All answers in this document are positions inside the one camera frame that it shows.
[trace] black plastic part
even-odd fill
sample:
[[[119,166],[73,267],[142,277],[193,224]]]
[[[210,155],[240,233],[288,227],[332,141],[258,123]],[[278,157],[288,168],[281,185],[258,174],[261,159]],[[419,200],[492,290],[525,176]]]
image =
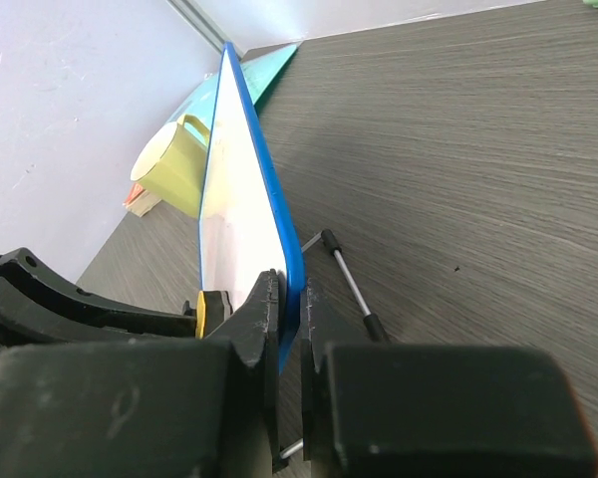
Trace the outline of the black plastic part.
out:
[[[21,344],[162,339],[151,334],[132,334],[73,322],[31,301],[3,277],[0,277],[0,328],[17,334],[24,341]]]
[[[301,295],[299,325],[301,351],[301,416],[303,457],[310,459],[314,429],[315,379],[321,371],[328,344],[369,344],[364,332],[351,325],[330,305],[317,281],[308,278]]]
[[[246,302],[205,341],[230,340],[241,361],[261,377],[270,452],[279,452],[279,278],[262,272]]]
[[[315,390],[313,478],[598,474],[571,385],[538,351],[329,345]]]
[[[363,318],[363,324],[366,326],[366,330],[368,331],[368,335],[370,336],[370,339],[372,339],[372,342],[380,342],[384,344],[390,342],[390,336],[383,328],[379,316],[374,312]]]
[[[190,301],[183,301],[181,306],[181,314],[187,317],[195,317],[196,310],[190,306]]]
[[[195,322],[190,317],[149,311],[84,291],[56,274],[26,248],[0,256],[0,277],[31,301],[73,322],[134,334],[194,337]]]
[[[261,377],[229,342],[0,355],[0,478],[269,476]]]
[[[335,251],[341,252],[341,245],[339,245],[339,241],[337,241],[335,234],[330,229],[321,231],[321,240],[323,241],[323,245],[326,246],[328,254],[334,256]]]
[[[232,306],[226,291],[203,291],[205,320],[203,335],[212,334],[232,316]]]
[[[272,472],[279,473],[281,470],[288,468],[290,464],[290,458],[281,458],[281,455],[277,455],[272,459]]]

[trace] yellow mug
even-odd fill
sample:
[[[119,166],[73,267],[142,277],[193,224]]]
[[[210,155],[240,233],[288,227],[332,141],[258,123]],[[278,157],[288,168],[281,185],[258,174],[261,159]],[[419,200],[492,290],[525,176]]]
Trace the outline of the yellow mug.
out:
[[[206,144],[188,131],[185,124],[199,131]],[[193,115],[182,115],[162,126],[150,139],[133,166],[131,181],[196,218],[209,142],[210,131],[203,122]]]

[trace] mug handle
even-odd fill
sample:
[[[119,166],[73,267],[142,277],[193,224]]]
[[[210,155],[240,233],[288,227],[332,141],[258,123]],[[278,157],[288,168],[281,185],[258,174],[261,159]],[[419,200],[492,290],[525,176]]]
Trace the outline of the mug handle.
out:
[[[181,124],[182,126],[184,126],[187,123],[194,127],[197,131],[199,131],[199,134],[201,134],[203,138],[206,140],[206,145],[210,144],[210,131],[204,125],[204,123],[201,122],[201,119],[199,119],[195,115],[182,115],[177,119],[177,124]]]

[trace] wood grain surface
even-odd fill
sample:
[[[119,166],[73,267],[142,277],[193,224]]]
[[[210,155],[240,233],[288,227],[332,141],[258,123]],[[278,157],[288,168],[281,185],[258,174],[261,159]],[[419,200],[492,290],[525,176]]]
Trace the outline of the wood grain surface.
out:
[[[550,351],[598,438],[598,11],[553,0],[307,41],[261,121],[300,238],[336,232],[395,339]],[[196,258],[195,221],[161,204],[80,283],[176,311]],[[332,258],[306,262],[359,324]],[[290,443],[296,355],[281,386]]]

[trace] yellow clamp pad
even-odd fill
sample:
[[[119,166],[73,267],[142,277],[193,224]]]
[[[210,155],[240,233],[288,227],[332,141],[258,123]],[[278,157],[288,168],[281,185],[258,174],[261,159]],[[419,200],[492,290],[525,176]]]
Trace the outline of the yellow clamp pad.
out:
[[[197,328],[195,329],[195,337],[197,339],[203,338],[204,329],[206,328],[206,300],[203,297],[203,291],[197,294]]]

